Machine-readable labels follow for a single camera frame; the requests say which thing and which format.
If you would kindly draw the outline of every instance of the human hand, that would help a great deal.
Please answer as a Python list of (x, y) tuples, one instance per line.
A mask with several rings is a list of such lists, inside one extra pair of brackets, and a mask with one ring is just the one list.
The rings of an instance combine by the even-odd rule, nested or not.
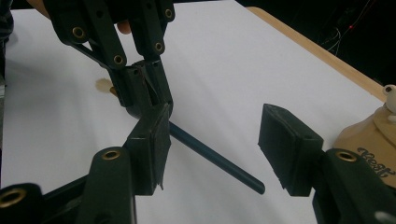
[[(41, 14), (43, 14), (47, 18), (50, 18), (50, 15), (49, 15), (48, 11), (44, 7), (43, 0), (26, 0), (26, 1), (32, 7), (37, 9), (37, 11), (39, 11)], [(125, 35), (128, 35), (129, 33), (131, 33), (131, 27), (129, 26), (129, 22), (128, 21), (122, 21), (122, 22), (117, 23), (117, 27), (119, 28), (120, 32), (125, 34)]]

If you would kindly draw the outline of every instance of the white table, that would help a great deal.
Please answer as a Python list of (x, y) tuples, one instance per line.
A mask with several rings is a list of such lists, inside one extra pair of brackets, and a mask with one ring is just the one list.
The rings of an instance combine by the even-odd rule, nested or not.
[[(139, 223), (316, 223), (311, 198), (291, 198), (258, 147), (262, 104), (287, 108), (331, 147), (383, 103), (234, 1), (175, 5), (162, 56), (175, 100), (171, 120), (258, 177), (264, 195), (172, 139), (164, 191), (137, 197)], [(3, 187), (44, 193), (88, 173), (100, 149), (136, 124), (99, 92), (106, 70), (64, 46), (50, 21), (15, 11), (7, 47)], [(141, 60), (120, 35), (128, 62)]]

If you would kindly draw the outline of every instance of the white surface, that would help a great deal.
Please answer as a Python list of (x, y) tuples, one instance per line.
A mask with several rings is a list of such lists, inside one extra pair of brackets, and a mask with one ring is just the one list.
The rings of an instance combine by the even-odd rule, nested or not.
[[(164, 191), (137, 198), (139, 223), (316, 223), (310, 198), (291, 198), (257, 146), (262, 104), (287, 108), (325, 139), (382, 105), (234, 1), (179, 4), (163, 66), (175, 100), (171, 120), (258, 177), (259, 195), (172, 139)], [(106, 70), (64, 46), (33, 10), (15, 11), (7, 47), (2, 184), (44, 192), (88, 173), (100, 149), (134, 127), (110, 94)], [(128, 62), (141, 60), (122, 35)]]

